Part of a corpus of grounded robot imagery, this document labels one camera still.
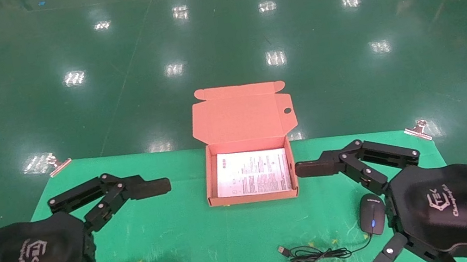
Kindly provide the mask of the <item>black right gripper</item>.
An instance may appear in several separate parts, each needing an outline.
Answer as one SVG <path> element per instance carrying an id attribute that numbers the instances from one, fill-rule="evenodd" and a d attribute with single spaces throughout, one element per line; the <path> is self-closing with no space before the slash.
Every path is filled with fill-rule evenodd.
<path id="1" fill-rule="evenodd" d="M 428 262 L 467 258 L 467 165 L 404 168 L 386 195 L 392 230 L 407 238 L 406 250 Z"/>

